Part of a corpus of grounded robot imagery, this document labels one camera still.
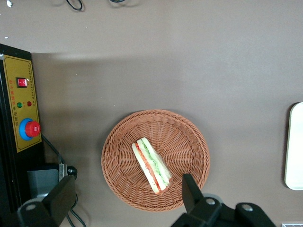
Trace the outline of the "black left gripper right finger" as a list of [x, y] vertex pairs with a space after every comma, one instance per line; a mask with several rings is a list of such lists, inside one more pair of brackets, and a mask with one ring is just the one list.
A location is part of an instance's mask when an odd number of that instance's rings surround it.
[[186, 212], [174, 227], [274, 227], [263, 209], [253, 203], [238, 203], [234, 209], [213, 197], [205, 197], [190, 174], [182, 177], [182, 199]]

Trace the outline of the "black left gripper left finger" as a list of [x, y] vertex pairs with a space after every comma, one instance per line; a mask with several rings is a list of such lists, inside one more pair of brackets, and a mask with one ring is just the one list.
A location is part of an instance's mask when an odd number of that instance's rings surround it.
[[58, 227], [75, 201], [75, 178], [68, 175], [45, 197], [28, 200], [17, 210], [19, 226]]

